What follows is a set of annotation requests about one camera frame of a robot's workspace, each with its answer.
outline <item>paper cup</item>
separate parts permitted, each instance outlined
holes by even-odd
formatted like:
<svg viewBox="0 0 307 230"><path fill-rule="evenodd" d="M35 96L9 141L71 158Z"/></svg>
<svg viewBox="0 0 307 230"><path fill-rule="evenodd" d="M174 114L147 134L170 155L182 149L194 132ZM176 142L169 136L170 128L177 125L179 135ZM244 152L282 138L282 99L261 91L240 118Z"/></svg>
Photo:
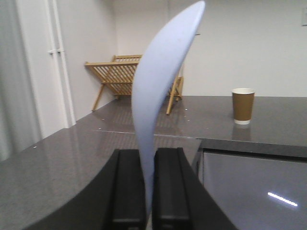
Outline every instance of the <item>paper cup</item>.
<svg viewBox="0 0 307 230"><path fill-rule="evenodd" d="M234 120L236 124L247 125L250 123L253 109L255 91L249 88L232 90Z"/></svg>

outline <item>gray countertop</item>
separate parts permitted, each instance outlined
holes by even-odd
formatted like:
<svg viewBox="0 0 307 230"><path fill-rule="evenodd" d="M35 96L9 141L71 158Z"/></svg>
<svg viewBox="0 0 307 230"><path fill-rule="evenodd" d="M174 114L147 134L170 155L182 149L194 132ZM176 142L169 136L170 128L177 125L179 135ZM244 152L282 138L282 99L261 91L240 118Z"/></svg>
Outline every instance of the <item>gray countertop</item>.
<svg viewBox="0 0 307 230"><path fill-rule="evenodd" d="M113 101L0 162L0 230L19 230L61 207L115 148L136 149L130 99ZM183 147L192 164L203 148L307 156L307 98L256 97L249 126L236 126L231 97L186 96L156 127L157 147Z"/></svg>

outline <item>granite countertop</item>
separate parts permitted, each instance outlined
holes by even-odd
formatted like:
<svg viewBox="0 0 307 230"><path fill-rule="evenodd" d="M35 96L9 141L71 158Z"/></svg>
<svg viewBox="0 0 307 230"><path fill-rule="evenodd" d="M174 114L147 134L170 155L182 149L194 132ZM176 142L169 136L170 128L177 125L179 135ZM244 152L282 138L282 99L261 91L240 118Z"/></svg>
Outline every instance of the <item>granite countertop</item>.
<svg viewBox="0 0 307 230"><path fill-rule="evenodd" d="M20 230L61 207L96 176L115 148L136 149L130 98L113 101L0 162L0 230ZM186 96L157 120L156 146L307 156L307 98L256 97L249 126L236 126L231 97Z"/></svg>

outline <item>wooden drying rack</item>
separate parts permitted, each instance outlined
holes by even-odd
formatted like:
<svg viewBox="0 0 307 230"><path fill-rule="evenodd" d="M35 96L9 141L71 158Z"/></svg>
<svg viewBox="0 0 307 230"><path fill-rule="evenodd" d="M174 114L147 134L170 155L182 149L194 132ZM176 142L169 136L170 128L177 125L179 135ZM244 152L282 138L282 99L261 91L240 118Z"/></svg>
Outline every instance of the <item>wooden drying rack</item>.
<svg viewBox="0 0 307 230"><path fill-rule="evenodd" d="M142 55L121 55L113 56L111 62L85 63L85 66L101 82L92 111L96 110L105 86L114 93L117 99L123 95L131 95L134 73L141 57ZM167 115L171 113L174 98L176 101L182 99L183 80L183 77L178 74L169 90L170 99L166 111Z"/></svg>

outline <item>wall outlet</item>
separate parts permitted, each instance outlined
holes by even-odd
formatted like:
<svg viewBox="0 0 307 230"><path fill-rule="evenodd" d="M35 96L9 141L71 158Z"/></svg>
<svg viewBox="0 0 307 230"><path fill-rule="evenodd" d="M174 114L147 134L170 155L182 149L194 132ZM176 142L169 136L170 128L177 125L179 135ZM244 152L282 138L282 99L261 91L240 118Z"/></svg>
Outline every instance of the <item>wall outlet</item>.
<svg viewBox="0 0 307 230"><path fill-rule="evenodd" d="M307 7L303 8L302 25L307 25Z"/></svg>

